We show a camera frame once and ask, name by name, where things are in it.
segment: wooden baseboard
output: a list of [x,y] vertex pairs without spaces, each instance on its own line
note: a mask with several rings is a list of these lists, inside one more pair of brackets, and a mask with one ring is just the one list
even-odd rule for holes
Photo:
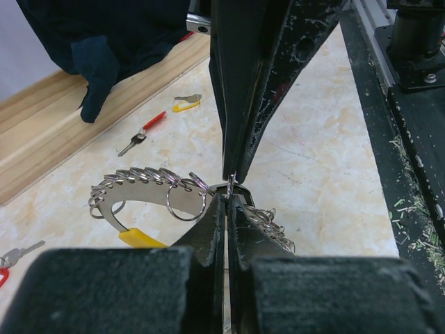
[[94,124],[80,118],[86,82],[55,73],[0,104],[0,203],[6,204],[60,162],[129,115],[209,56],[209,37],[195,34],[160,63],[118,83]]

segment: keychain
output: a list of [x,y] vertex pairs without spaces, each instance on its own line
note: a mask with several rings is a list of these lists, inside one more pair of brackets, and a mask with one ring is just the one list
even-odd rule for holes
[[[166,168],[157,170],[150,167],[131,167],[129,170],[120,169],[115,174],[105,175],[103,181],[92,186],[88,205],[93,218],[106,219],[119,232],[119,238],[130,246],[167,247],[138,228],[127,228],[116,219],[115,215],[124,208],[125,201],[137,200],[163,205],[176,219],[194,221],[205,213],[216,190],[221,187],[226,188],[227,184],[208,186],[194,173],[189,173],[189,178],[182,178]],[[114,204],[119,202],[122,204],[113,210]],[[295,244],[285,237],[284,228],[273,222],[275,209],[258,209],[254,205],[244,205],[244,209],[250,220],[265,234],[288,252],[295,253]],[[182,218],[175,210],[193,217]]]
[[191,96],[176,96],[175,100],[185,101],[182,103],[178,103],[173,106],[173,112],[179,113],[181,111],[193,108],[194,106],[198,106],[201,104],[202,95],[194,94]]
[[0,287],[7,281],[9,277],[9,268],[16,265],[17,262],[26,254],[42,247],[45,244],[44,240],[29,246],[28,248],[13,248],[5,255],[0,256]]

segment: curved metal plate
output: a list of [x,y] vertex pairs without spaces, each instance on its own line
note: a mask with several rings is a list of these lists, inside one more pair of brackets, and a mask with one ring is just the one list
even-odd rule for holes
[[[128,229],[118,221],[113,214],[113,205],[123,200],[137,200],[140,202],[154,203],[158,205],[167,205],[167,191],[170,185],[168,183],[157,184],[149,181],[148,183],[138,181],[115,183],[112,189],[107,189],[102,196],[104,200],[97,205],[98,210],[104,218],[119,232],[125,232]],[[178,186],[170,192],[170,204],[173,209],[196,215],[202,207],[202,189],[198,186],[188,185],[191,191]],[[206,197],[206,210],[212,197]]]

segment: bolt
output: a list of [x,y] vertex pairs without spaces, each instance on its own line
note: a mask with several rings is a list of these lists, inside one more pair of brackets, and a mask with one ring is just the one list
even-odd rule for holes
[[436,74],[434,74],[434,73],[427,74],[427,76],[425,78],[423,78],[423,80],[427,84],[433,84],[436,82]]

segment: scratched black paint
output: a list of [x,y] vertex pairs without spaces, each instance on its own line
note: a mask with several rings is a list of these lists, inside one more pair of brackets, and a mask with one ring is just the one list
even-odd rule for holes
[[222,178],[248,174],[264,130],[338,22],[344,0],[212,1],[210,73],[223,133]]

